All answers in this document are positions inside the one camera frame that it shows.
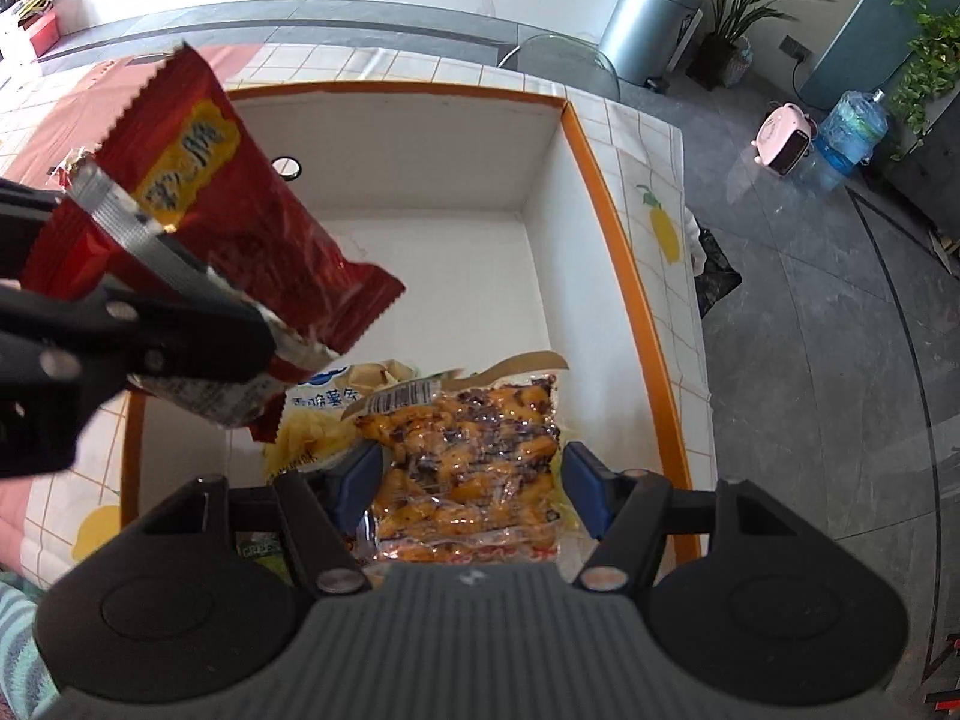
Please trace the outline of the orange cardboard box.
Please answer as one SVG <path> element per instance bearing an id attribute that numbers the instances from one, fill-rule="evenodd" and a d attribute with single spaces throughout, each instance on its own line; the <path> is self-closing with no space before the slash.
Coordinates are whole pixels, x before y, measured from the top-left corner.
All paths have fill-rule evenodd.
<path id="1" fill-rule="evenodd" d="M 470 374 L 551 349 L 569 437 L 713 486 L 677 127 L 592 94 L 410 80 L 231 99 L 345 255 L 404 283 L 350 361 Z"/>

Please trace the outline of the pink small heater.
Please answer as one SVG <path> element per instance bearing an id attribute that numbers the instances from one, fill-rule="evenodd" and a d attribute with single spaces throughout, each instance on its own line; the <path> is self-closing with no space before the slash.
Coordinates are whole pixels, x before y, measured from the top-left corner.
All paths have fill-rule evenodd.
<path id="1" fill-rule="evenodd" d="M 752 140 L 755 163 L 779 177 L 788 176 L 811 151 L 817 126 L 793 103 L 784 103 L 766 115 Z"/>

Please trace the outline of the silver trash bin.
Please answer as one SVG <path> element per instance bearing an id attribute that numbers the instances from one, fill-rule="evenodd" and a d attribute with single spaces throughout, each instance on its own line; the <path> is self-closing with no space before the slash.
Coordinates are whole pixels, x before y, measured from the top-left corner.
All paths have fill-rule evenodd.
<path id="1" fill-rule="evenodd" d="M 701 15 L 701 0 L 617 0 L 599 50 L 624 82 L 659 83 Z"/>

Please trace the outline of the green raisin bag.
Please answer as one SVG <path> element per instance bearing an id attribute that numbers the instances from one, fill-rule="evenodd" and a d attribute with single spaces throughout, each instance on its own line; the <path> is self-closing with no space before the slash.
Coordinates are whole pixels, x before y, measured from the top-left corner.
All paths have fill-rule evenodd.
<path id="1" fill-rule="evenodd" d="M 252 561 L 270 561 L 281 559 L 283 550 L 274 533 L 252 532 L 241 533 L 238 536 L 238 554 Z"/>

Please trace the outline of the yellow snack bag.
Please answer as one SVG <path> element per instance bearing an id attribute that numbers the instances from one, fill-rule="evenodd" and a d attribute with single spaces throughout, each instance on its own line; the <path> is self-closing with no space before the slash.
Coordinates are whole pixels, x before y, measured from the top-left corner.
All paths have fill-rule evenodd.
<path id="1" fill-rule="evenodd" d="M 389 359 L 320 372 L 291 388 L 285 394 L 274 440 L 263 444 L 263 477 L 274 481 L 286 470 L 329 465 L 358 440 L 345 411 L 379 390 L 416 376 L 415 367 Z"/>

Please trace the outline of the pink checkered tablecloth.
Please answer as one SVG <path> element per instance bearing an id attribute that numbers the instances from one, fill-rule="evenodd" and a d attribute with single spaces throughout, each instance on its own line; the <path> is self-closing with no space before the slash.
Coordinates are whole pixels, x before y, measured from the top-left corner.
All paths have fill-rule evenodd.
<path id="1" fill-rule="evenodd" d="M 231 383 L 142 374 L 60 472 L 2 486 L 2 564 L 50 587 L 176 489 L 384 454 L 374 564 L 568 562 L 579 440 L 680 489 L 713 465 L 680 132 L 511 71 L 402 54 L 325 76 L 190 47 L 29 88 L 11 180 L 62 203 L 14 273 L 62 301 L 116 286 L 267 323 Z"/>

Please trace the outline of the clear peanut snack bag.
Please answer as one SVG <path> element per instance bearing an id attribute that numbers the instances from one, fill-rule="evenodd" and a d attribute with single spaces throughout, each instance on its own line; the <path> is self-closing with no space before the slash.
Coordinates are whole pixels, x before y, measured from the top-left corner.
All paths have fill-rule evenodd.
<path id="1" fill-rule="evenodd" d="M 347 411 L 387 455 L 368 507 L 376 562 L 551 561 L 571 523 L 558 491 L 562 428 L 555 351 L 511 356 L 471 376 L 400 382 Z"/>

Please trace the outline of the blue water jug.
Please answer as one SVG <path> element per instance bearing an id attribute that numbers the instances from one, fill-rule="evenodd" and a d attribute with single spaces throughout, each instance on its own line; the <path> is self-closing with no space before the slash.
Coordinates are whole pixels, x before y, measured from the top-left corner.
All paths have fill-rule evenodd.
<path id="1" fill-rule="evenodd" d="M 889 133 L 885 93 L 846 91 L 817 125 L 811 151 L 797 168 L 797 182 L 817 193 L 832 192 L 872 158 Z"/>

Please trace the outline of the red storage box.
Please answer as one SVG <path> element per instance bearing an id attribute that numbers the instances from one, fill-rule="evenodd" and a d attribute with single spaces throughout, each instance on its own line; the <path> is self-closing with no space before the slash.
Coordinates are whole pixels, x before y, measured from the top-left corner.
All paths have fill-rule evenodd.
<path id="1" fill-rule="evenodd" d="M 26 55 L 29 60 L 39 60 L 59 42 L 59 18 L 53 10 L 43 15 L 34 15 L 21 28 L 26 39 Z"/>

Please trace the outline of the potted green plant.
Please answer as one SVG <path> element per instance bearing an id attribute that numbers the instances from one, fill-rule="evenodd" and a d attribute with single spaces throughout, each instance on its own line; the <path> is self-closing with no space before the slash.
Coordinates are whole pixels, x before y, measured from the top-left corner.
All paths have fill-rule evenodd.
<path id="1" fill-rule="evenodd" d="M 739 41 L 750 28 L 760 21 L 796 21 L 792 13 L 782 8 L 784 2 L 791 0 L 706 0 L 709 29 L 695 49 L 686 75 L 708 91 L 721 86 L 722 74 L 739 54 Z M 833 0 L 796 2 L 832 4 Z"/>

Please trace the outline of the hanging ivy plant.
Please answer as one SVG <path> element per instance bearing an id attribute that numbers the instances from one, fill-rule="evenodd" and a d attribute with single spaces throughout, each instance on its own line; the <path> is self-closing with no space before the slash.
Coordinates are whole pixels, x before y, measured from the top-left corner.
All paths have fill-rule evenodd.
<path id="1" fill-rule="evenodd" d="M 900 161 L 931 132 L 928 107 L 958 86 L 958 10 L 933 10 L 931 0 L 890 0 L 890 5 L 910 10 L 918 28 L 907 58 L 893 72 L 900 82 L 889 96 L 896 121 L 913 135 L 910 146 L 898 148 Z"/>

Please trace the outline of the red snack bag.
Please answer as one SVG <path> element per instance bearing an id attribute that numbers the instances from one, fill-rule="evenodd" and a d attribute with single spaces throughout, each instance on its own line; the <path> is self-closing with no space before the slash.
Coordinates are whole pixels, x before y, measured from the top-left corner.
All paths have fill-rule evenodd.
<path id="1" fill-rule="evenodd" d="M 374 263 L 352 262 L 280 177 L 192 47 L 179 47 L 71 168 L 21 271 L 23 288 L 78 301 L 106 284 L 150 298 L 239 307 L 235 322 L 178 322 L 199 366 L 143 366 L 140 387 L 224 427 L 251 424 L 355 346 L 404 294 Z"/>

